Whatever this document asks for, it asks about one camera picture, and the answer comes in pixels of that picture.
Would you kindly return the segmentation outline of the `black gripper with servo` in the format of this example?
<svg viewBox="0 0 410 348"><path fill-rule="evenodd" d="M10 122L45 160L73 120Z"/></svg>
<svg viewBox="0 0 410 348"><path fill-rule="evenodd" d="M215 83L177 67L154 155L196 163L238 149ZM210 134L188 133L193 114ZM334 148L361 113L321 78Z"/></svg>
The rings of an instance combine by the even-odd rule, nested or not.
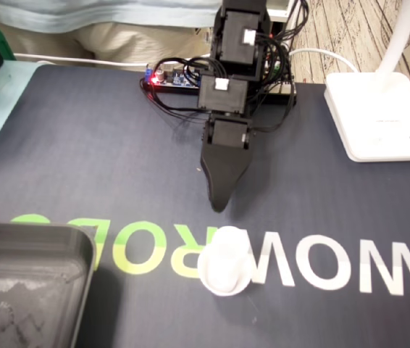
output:
<svg viewBox="0 0 410 348"><path fill-rule="evenodd" d="M249 148L252 123L242 117L212 116L205 127L201 167L209 202L222 212L253 157Z"/></svg>

